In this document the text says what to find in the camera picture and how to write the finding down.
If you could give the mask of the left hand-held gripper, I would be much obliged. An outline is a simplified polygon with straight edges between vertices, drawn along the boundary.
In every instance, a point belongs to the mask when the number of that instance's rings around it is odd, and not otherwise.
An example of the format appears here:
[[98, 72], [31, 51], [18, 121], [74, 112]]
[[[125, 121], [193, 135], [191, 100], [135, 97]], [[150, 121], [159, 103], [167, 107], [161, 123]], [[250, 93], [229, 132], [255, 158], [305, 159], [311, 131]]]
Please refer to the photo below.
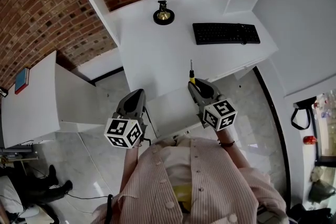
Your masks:
[[143, 89], [126, 95], [107, 120], [104, 136], [114, 147], [131, 149], [144, 140], [146, 124], [143, 121], [146, 95]]

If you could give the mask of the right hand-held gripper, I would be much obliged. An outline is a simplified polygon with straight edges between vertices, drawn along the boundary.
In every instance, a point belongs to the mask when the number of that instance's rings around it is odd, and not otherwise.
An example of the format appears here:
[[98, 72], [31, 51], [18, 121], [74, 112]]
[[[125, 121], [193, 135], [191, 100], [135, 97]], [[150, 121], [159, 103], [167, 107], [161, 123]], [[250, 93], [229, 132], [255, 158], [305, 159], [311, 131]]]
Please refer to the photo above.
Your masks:
[[214, 131], [220, 131], [234, 123], [237, 115], [235, 106], [216, 85], [203, 79], [195, 79], [195, 83], [188, 82], [187, 88], [199, 107], [199, 117], [204, 128], [210, 126]]

